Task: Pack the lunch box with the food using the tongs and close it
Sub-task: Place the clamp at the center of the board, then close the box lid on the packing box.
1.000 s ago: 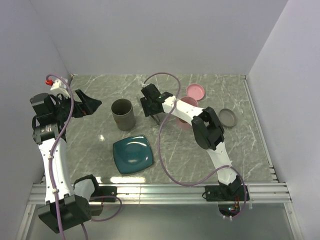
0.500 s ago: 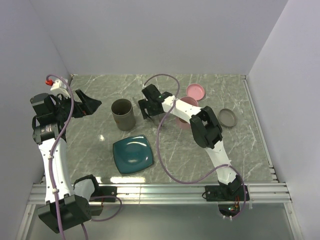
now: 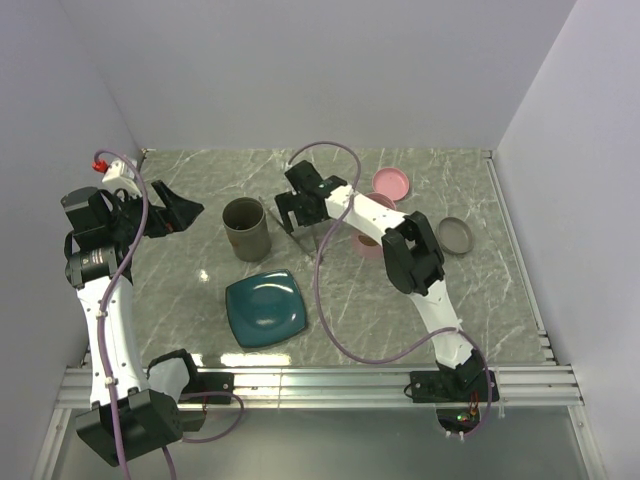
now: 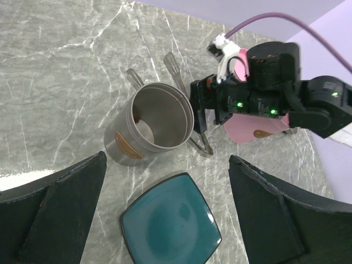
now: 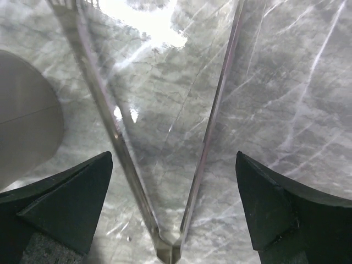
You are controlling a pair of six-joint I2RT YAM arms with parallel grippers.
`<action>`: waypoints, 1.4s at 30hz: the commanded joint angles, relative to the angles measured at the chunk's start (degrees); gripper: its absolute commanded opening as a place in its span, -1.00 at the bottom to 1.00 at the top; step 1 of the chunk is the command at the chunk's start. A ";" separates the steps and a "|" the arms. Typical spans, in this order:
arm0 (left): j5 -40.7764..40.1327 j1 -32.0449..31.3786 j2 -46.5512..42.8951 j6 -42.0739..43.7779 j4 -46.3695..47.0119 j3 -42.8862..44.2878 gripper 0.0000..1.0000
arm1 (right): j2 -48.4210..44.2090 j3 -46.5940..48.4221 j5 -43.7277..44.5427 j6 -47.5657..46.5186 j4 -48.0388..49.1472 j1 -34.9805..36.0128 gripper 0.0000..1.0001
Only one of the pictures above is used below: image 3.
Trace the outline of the metal food tongs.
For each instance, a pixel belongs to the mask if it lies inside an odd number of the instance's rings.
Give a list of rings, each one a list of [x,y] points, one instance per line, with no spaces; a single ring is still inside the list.
[[[288,238],[292,240],[307,257],[315,261],[318,258],[318,250],[319,250],[319,241],[316,237],[315,229],[311,228],[309,231],[303,232],[302,234],[287,232],[285,230],[285,225],[283,221],[276,214],[275,210],[268,205],[267,200],[264,199],[262,196],[259,196],[258,200],[261,202],[262,206],[265,208],[265,211],[268,213],[270,218],[288,236]]]

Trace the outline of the grey steel canister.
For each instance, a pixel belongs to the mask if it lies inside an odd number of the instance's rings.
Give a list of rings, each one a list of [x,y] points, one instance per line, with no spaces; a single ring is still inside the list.
[[[235,256],[244,262],[259,262],[271,250],[266,210],[259,200],[241,197],[223,209],[222,221]]]

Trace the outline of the pink lid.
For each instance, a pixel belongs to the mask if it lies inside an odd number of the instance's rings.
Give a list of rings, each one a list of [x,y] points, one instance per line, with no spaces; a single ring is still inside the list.
[[[403,200],[408,195],[410,181],[402,170],[395,167],[385,167],[373,175],[372,187],[375,192],[396,202]]]

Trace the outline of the grey steel lid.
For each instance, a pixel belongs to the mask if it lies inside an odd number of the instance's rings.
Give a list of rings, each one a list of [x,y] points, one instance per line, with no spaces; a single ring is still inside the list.
[[[457,217],[442,219],[436,231],[441,248],[451,255],[465,255],[474,248],[474,236],[470,227]]]

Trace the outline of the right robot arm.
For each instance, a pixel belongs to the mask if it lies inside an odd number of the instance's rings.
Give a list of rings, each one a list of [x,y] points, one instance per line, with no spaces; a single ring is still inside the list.
[[[485,380],[485,367],[479,349],[462,334],[447,291],[444,255],[427,217],[386,208],[337,176],[323,179],[306,160],[286,170],[285,177],[292,190],[275,196],[285,230],[294,230],[293,214],[299,226],[331,219],[375,240],[389,281],[409,296],[433,339],[444,393],[466,398]]]

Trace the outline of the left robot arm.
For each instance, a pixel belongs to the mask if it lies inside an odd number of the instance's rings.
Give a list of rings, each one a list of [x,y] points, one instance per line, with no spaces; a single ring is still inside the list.
[[[144,236],[185,231],[203,212],[163,182],[153,189],[163,204],[83,187],[61,200],[72,226],[65,239],[65,275],[82,306],[92,364],[89,411],[76,432],[113,467],[179,440],[178,402],[196,399],[203,379],[184,349],[144,366],[133,330],[132,251]]]

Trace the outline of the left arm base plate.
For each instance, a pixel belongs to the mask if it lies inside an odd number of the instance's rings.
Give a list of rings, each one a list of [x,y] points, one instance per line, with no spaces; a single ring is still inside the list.
[[[231,403],[230,394],[234,390],[234,375],[229,372],[198,372],[183,389],[180,400],[202,404]]]

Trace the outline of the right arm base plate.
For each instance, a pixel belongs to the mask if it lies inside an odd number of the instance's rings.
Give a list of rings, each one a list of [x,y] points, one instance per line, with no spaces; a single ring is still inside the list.
[[[470,403],[472,399],[486,402],[488,395],[497,401],[500,393],[493,371],[489,378],[487,382],[484,370],[470,377],[441,370],[411,371],[403,393],[414,403]]]

